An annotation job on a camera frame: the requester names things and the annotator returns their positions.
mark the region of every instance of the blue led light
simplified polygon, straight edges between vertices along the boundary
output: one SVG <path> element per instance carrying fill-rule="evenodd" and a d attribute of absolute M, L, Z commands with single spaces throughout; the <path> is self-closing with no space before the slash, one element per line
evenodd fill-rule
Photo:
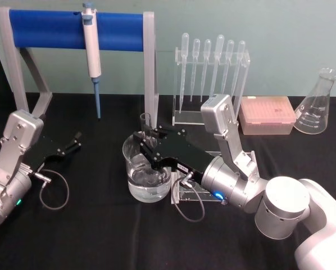
<path fill-rule="evenodd" d="M 215 192 L 214 196 L 216 196 L 219 200 L 223 200 L 223 195 L 221 193 Z"/>

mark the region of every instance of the clear acrylic rack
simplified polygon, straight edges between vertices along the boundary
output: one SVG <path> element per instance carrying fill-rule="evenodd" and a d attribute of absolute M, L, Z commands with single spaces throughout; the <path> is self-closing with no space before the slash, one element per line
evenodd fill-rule
<path fill-rule="evenodd" d="M 208 97 L 213 94 L 230 94 L 233 99 L 233 108 L 235 119 L 238 117 L 238 110 L 240 107 L 240 100 L 244 91 L 248 69 L 250 66 L 249 52 L 245 49 L 246 44 L 240 41 L 236 52 L 233 52 L 234 42 L 229 40 L 224 46 L 221 46 L 220 52 L 216 53 L 216 49 L 210 50 L 210 55 L 207 57 L 207 51 L 196 48 L 194 57 L 193 46 L 185 53 L 176 47 L 175 49 L 175 68 L 174 68 L 174 94 L 173 94 L 173 114 L 172 125 L 175 124 L 195 124 L 204 125 L 201 112 L 197 110 L 197 104 L 203 104 Z M 185 76 L 182 76 L 182 65 L 185 61 L 184 56 L 187 56 L 186 68 L 184 70 Z M 194 58 L 196 58 L 196 70 L 194 70 Z M 206 75 L 204 76 L 204 65 L 206 64 Z M 181 94 L 181 80 L 184 79 L 184 94 Z"/>

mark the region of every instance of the black tablecloth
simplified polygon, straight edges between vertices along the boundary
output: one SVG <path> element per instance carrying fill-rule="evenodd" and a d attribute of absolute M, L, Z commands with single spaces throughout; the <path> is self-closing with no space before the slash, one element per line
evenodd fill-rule
<path fill-rule="evenodd" d="M 32 104 L 35 95 L 30 95 Z M 296 107 L 301 98 L 292 98 Z M 155 204 L 129 193 L 121 147 L 139 129 L 142 96 L 102 96 L 96 120 L 93 95 L 55 94 L 44 134 L 66 143 L 81 131 L 83 146 L 72 159 L 48 165 L 68 179 L 71 196 L 62 211 L 42 208 L 39 180 L 0 226 L 0 270 L 4 269 L 296 269 L 294 251 L 308 236 L 299 225 L 286 240 L 259 233 L 253 214 L 207 202 L 200 223 L 185 221 L 166 197 Z M 159 122 L 171 123 L 172 97 L 161 96 Z M 0 107 L 0 137 L 11 107 Z M 188 138 L 218 150 L 203 126 L 185 126 Z M 309 178 L 336 198 L 336 98 L 330 102 L 327 130 L 309 136 L 244 136 L 255 150 L 262 178 Z M 182 210 L 200 215 L 199 204 Z"/>

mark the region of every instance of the pipette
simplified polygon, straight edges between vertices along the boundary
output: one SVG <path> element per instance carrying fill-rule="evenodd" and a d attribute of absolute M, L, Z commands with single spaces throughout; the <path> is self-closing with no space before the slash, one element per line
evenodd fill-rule
<path fill-rule="evenodd" d="M 193 41 L 193 66 L 192 66 L 192 77 L 190 79 L 190 101 L 192 101 L 193 90 L 194 90 L 194 82 L 196 81 L 196 70 L 197 70 L 197 62 L 199 56 L 199 48 L 201 46 L 201 41 L 196 38 Z"/>
<path fill-rule="evenodd" d="M 234 41 L 228 40 L 228 43 L 226 45 L 226 51 L 225 51 L 225 67 L 223 71 L 223 80 L 222 80 L 222 94 L 224 93 L 225 83 L 226 83 L 226 77 L 228 76 L 228 69 L 230 66 L 230 60 L 231 56 L 233 55 L 233 49 L 234 49 Z"/>
<path fill-rule="evenodd" d="M 206 39 L 206 41 L 204 41 L 204 49 L 203 49 L 204 63 L 203 63 L 203 72 L 202 72 L 202 83 L 201 83 L 201 102 L 202 102 L 202 97 L 203 97 L 204 84 L 206 83 L 208 61 L 211 55 L 211 46 L 212 46 L 211 40 Z"/>
<path fill-rule="evenodd" d="M 99 101 L 99 77 L 101 76 L 101 61 L 99 59 L 99 43 L 97 30 L 97 10 L 92 9 L 92 3 L 83 3 L 82 23 L 87 52 L 89 76 L 92 79 L 94 95 L 96 97 L 97 118 L 101 118 L 101 104 Z"/>
<path fill-rule="evenodd" d="M 189 35 L 184 33 L 181 36 L 181 78 L 180 78 L 180 96 L 179 96 L 179 113 L 181 112 L 181 107 L 183 105 L 184 97 L 184 83 L 185 83 L 185 67 L 187 66 L 187 56 L 188 56 L 188 46 L 189 46 Z"/>
<path fill-rule="evenodd" d="M 217 37 L 217 41 L 215 43 L 214 69 L 213 69 L 213 77 L 212 77 L 212 83 L 211 83 L 211 92 L 209 94 L 209 97 L 212 97 L 213 94 L 214 94 L 214 86 L 215 86 L 215 81 L 217 79 L 218 64 L 219 64 L 220 57 L 222 55 L 223 44 L 224 44 L 224 36 L 223 35 L 219 35 Z"/>
<path fill-rule="evenodd" d="M 234 76 L 233 76 L 233 84 L 231 85 L 231 96 L 234 95 L 235 85 L 237 84 L 238 73 L 240 63 L 242 62 L 244 49 L 246 48 L 246 43 L 242 40 L 239 42 L 238 50 L 237 50 L 237 65 L 235 66 Z"/>

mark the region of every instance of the pink box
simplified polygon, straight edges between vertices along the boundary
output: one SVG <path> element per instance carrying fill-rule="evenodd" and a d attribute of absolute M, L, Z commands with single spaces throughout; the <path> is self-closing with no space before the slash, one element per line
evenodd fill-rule
<path fill-rule="evenodd" d="M 244 135 L 289 134 L 296 115 L 288 97 L 242 97 L 239 120 Z"/>

